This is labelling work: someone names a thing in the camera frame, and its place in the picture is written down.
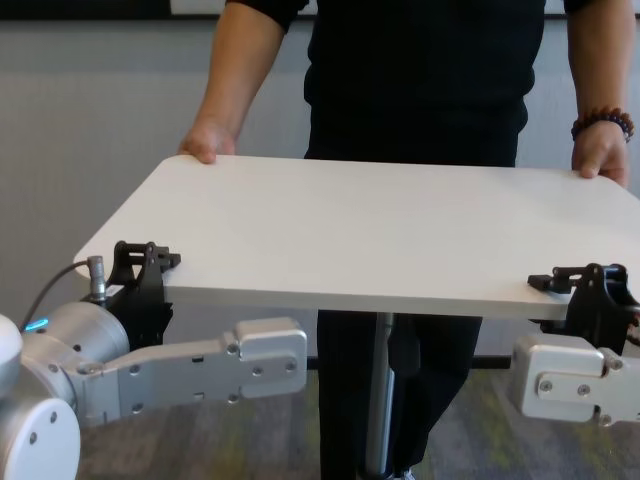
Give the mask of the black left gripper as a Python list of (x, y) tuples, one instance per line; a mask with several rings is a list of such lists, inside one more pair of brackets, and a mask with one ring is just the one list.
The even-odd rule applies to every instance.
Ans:
[(95, 280), (106, 286), (103, 273), (92, 271), (90, 294), (84, 301), (96, 304), (113, 315), (126, 333), (129, 350), (163, 344), (164, 332), (173, 316), (165, 300), (163, 274), (181, 263), (181, 255), (154, 242), (119, 241), (114, 247), (113, 280), (126, 281), (112, 296), (98, 301)]

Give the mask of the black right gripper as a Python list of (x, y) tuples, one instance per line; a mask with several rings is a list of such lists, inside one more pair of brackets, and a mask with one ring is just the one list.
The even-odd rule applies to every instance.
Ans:
[(629, 328), (638, 325), (639, 302), (628, 289), (628, 272), (620, 264), (554, 267), (533, 274), (527, 284), (539, 292), (569, 294), (563, 321), (543, 320), (546, 334), (581, 337), (596, 348), (623, 353)]

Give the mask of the person's left hand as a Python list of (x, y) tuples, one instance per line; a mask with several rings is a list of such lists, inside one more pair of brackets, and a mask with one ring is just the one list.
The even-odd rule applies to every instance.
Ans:
[(627, 188), (630, 162), (622, 129), (599, 121), (583, 130), (574, 141), (572, 169), (583, 178), (603, 176)]

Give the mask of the person's right hand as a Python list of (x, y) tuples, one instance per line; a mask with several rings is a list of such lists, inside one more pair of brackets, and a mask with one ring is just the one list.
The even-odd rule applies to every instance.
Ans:
[(211, 165), (219, 155), (235, 154), (235, 139), (212, 118), (198, 118), (181, 141), (177, 153)]

